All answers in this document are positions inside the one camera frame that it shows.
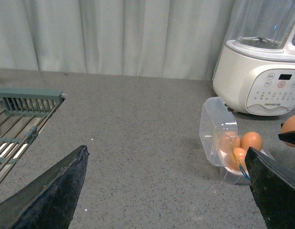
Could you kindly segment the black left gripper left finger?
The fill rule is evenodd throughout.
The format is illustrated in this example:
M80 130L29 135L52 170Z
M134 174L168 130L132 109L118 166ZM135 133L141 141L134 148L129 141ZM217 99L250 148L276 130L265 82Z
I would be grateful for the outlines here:
M89 152L81 145L0 203L0 229L67 229L84 184Z

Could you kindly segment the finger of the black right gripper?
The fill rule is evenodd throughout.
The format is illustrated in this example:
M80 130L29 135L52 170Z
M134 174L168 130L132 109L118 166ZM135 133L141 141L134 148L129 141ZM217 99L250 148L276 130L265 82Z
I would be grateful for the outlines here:
M295 172L250 147L250 190L269 229L295 229Z

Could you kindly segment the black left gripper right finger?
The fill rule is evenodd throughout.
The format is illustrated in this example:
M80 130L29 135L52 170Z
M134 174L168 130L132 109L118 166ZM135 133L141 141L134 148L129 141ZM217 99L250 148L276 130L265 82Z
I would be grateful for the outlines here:
M281 141L295 145L295 131L278 134Z

